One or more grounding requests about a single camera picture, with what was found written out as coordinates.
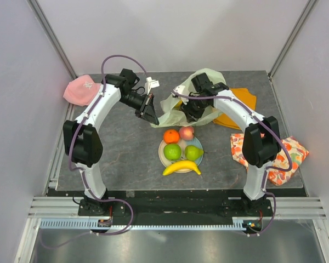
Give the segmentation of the yellow fake lemon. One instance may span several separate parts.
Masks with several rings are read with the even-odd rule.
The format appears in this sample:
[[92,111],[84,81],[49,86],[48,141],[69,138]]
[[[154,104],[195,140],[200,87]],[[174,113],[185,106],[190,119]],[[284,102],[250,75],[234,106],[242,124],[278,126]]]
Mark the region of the yellow fake lemon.
[[174,109],[175,109],[175,110],[179,110],[180,107],[181,107],[181,105],[182,105],[182,101],[179,101],[179,102],[174,106]]

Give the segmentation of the pink fake peach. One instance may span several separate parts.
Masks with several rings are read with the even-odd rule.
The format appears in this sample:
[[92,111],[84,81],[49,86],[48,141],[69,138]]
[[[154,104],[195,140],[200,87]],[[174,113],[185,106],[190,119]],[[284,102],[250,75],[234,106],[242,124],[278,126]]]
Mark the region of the pink fake peach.
[[192,140],[194,138],[194,128],[191,126],[181,127],[179,129],[180,138],[186,141]]

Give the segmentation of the fake orange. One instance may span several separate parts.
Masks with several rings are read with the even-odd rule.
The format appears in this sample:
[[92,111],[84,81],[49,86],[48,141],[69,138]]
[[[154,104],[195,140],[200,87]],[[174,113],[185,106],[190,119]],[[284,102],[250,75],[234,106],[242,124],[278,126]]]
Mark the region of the fake orange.
[[177,144],[180,140],[180,134],[175,129],[168,129],[163,134],[163,141],[166,144]]

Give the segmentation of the green fake pear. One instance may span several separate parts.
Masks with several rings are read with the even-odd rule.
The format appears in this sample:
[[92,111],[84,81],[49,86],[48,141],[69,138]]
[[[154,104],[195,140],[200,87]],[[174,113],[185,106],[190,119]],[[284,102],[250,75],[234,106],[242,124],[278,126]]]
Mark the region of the green fake pear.
[[204,151],[194,145],[188,145],[184,150],[184,155],[187,160],[195,161],[203,155]]

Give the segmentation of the green fake apple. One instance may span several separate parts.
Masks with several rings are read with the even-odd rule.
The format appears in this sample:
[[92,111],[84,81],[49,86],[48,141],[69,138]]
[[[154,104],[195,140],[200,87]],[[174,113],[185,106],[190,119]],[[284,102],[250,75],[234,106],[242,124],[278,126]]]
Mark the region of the green fake apple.
[[178,144],[167,144],[163,148],[163,154],[166,159],[175,161],[181,158],[181,148]]

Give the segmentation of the yellow fake banana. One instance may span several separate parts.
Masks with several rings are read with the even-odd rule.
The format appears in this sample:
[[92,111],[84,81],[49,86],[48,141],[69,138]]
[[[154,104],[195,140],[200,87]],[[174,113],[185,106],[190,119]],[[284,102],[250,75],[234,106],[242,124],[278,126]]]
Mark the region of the yellow fake banana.
[[167,176],[167,175],[170,175],[170,174],[175,173],[175,172],[177,172],[179,170],[182,170],[182,169],[193,170],[198,175],[201,175],[201,171],[199,170],[197,164],[193,161],[190,161],[190,160],[182,160],[182,161],[178,161],[178,162],[175,162],[175,163],[169,165],[163,171],[162,175]]

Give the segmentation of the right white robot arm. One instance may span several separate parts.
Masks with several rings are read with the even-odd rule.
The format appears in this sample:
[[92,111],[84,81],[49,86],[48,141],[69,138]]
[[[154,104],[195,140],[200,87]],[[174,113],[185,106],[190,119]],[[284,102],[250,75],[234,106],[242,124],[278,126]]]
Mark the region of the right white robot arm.
[[248,216],[260,209],[265,196],[266,171],[281,151],[279,124],[275,117],[264,117],[238,99],[223,82],[214,84],[206,73],[191,79],[194,92],[177,86],[173,95],[182,100],[181,110],[188,122],[197,121],[208,107],[226,114],[243,132],[242,154],[248,163],[241,211]]

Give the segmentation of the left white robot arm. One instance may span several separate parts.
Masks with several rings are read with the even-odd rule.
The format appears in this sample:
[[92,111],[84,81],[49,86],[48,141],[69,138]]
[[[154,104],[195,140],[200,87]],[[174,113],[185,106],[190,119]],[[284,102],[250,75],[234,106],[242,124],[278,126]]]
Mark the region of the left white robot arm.
[[119,75],[104,76],[101,87],[91,104],[74,120],[63,125],[65,153],[69,158],[72,171],[79,171],[84,194],[93,199],[90,209],[96,215],[105,215],[109,211],[109,201],[105,199],[106,186],[101,178],[99,161],[103,154],[103,145],[99,129],[110,110],[121,102],[135,110],[135,116],[158,125],[154,109],[152,88],[159,82],[146,78],[143,94],[134,89],[139,77],[129,69],[123,69]]

